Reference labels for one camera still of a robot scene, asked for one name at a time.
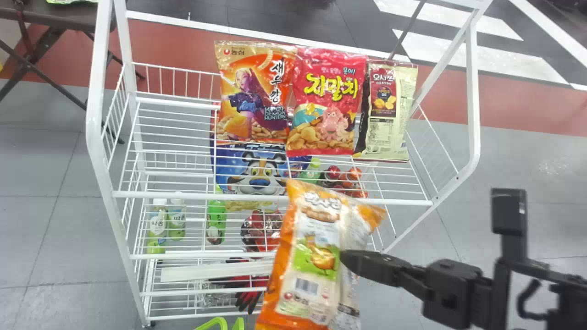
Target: barcode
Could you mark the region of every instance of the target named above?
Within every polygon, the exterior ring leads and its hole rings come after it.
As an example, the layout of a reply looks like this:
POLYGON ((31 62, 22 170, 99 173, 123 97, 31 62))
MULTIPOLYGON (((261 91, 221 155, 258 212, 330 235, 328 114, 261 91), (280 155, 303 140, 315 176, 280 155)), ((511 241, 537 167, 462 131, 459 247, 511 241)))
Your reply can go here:
POLYGON ((295 288, 313 295, 318 293, 318 283, 303 280, 301 278, 296 279, 295 288))

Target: white wire shelf rack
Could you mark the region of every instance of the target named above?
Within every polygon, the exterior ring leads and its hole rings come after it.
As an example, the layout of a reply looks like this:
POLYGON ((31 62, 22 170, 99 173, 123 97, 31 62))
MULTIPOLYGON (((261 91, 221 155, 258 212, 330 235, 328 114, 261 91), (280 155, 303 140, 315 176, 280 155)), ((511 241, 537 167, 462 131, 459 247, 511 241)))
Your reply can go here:
MULTIPOLYGON (((261 263, 260 261, 248 261, 247 264, 261 263)), ((234 297, 236 292, 262 292, 263 286, 254 286, 253 283, 263 282, 265 284, 270 271, 263 269, 263 272, 255 272, 252 276, 245 276, 245 280, 235 280, 229 278, 206 278, 197 280, 172 279, 169 277, 178 272, 184 271, 185 268, 193 270, 194 266, 213 267, 218 266, 218 272, 222 272, 225 265, 219 259, 169 259, 157 261, 154 259, 140 260, 135 263, 137 277, 140 270, 145 269, 141 286, 141 297, 144 302, 146 314, 152 321, 193 318, 227 316, 227 315, 246 315, 248 312, 239 312, 234 297), (226 288, 227 283, 249 282, 248 286, 241 288, 226 288)), ((258 314, 262 306, 262 297, 259 299, 253 314, 258 314)))
MULTIPOLYGON (((393 248, 470 176, 477 165, 480 123, 475 23, 490 3, 491 0, 483 0, 471 6, 473 11, 467 22, 416 93, 405 137, 410 161, 389 163, 357 161, 350 156, 317 156, 321 165, 316 171, 324 171, 329 166, 338 166, 343 172, 352 167, 361 169, 357 186, 350 189, 360 190, 365 203, 386 209, 386 219, 368 242, 373 250, 387 252, 393 248), (468 144, 469 155, 465 155, 468 162, 459 165, 439 138, 434 129, 436 124, 419 104, 463 42, 467 45, 468 100, 468 140, 463 143, 468 144), (413 221, 406 221, 394 218, 401 214, 396 212, 399 207, 424 211, 413 221), (402 222, 401 232, 396 231, 394 224, 398 220, 402 222)), ((255 201, 265 211, 278 209, 281 213, 288 205, 284 191, 277 195, 216 193, 215 179, 222 173, 217 173, 214 164, 226 157, 218 154, 226 141, 212 134, 219 110, 220 80, 217 73, 133 61, 124 0, 104 0, 98 4, 86 144, 144 326, 165 319, 245 314, 246 311, 239 312, 234 306, 235 294, 264 291, 263 281, 271 271, 275 241, 268 240, 266 234, 253 235, 250 238, 256 245, 251 248, 251 241, 242 239, 241 226, 251 210, 226 212, 221 244, 214 245, 206 238, 211 201, 255 201), (104 83, 113 6, 124 65, 110 98, 104 83), (145 80, 136 80, 136 69, 145 73, 145 80), (126 144, 118 144, 121 137, 127 140, 126 144), (150 239, 147 217, 154 198, 181 198, 187 206, 184 237, 168 238, 164 251, 158 250, 156 254, 146 249, 150 239), (246 262, 227 262, 234 258, 246 262), (226 274, 241 277, 219 280, 226 274)), ((434 109, 427 110, 433 114, 434 109)), ((278 179, 295 176, 292 169, 295 171, 296 167, 287 159, 286 170, 278 171, 278 179)), ((267 218, 262 218, 265 225, 267 218)), ((261 304, 258 303, 255 313, 261 304)))

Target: shrimp cracker bag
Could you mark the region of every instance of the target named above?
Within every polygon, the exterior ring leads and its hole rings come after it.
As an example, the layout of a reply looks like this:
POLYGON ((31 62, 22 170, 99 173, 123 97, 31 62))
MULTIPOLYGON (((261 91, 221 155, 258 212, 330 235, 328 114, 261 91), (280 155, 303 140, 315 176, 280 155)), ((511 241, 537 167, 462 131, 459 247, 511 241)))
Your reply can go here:
POLYGON ((293 70, 296 109, 288 156, 353 154, 367 56, 299 48, 293 70))
POLYGON ((414 102, 418 67, 388 60, 369 61, 354 158, 408 161, 404 134, 414 102))
POLYGON ((255 329, 359 329, 354 275, 340 251, 365 249, 383 209, 298 180, 287 188, 289 207, 255 329))
POLYGON ((217 143, 285 143, 285 109, 296 48, 275 43, 216 41, 222 103, 217 143))

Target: green bottle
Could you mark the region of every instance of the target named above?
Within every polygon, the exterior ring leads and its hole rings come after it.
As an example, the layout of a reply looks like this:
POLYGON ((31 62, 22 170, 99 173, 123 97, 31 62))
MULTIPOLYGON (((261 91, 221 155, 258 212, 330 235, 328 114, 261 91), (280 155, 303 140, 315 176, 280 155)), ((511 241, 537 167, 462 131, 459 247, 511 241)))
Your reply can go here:
POLYGON ((183 199, 172 198, 171 205, 167 206, 167 235, 174 241, 181 241, 185 237, 185 214, 187 206, 183 199))
MULTIPOLYGON (((218 185, 216 185, 216 193, 223 193, 218 185)), ((206 219, 206 237, 208 242, 214 245, 224 242, 224 231, 226 229, 226 204, 223 200, 208 201, 206 219)))
POLYGON ((302 180, 307 183, 316 184, 318 178, 320 177, 320 159, 316 157, 312 157, 308 168, 298 175, 298 179, 302 180))
POLYGON ((153 205, 147 213, 149 231, 147 232, 147 253, 165 253, 165 240, 167 237, 167 200, 165 198, 154 198, 153 205))

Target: tiger cartoon face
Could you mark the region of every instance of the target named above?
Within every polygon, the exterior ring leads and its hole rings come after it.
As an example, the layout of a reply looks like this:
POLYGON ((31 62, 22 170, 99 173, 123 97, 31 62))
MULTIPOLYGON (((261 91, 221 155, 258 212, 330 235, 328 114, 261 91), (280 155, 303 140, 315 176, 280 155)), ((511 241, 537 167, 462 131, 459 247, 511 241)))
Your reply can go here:
POLYGON ((279 175, 277 168, 285 162, 285 155, 278 153, 269 159, 246 151, 242 154, 242 161, 247 167, 240 175, 228 178, 228 189, 247 195, 276 195, 280 190, 285 191, 285 180, 279 175))

